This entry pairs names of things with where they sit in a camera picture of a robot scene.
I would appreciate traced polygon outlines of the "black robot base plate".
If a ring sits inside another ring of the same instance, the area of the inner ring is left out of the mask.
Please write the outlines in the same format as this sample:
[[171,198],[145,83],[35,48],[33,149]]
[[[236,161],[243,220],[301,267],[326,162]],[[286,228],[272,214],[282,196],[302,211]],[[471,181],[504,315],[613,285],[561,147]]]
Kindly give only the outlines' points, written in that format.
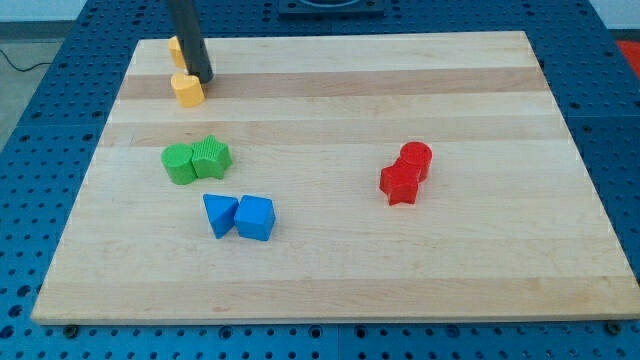
[[282,16],[383,15],[385,0],[277,0]]

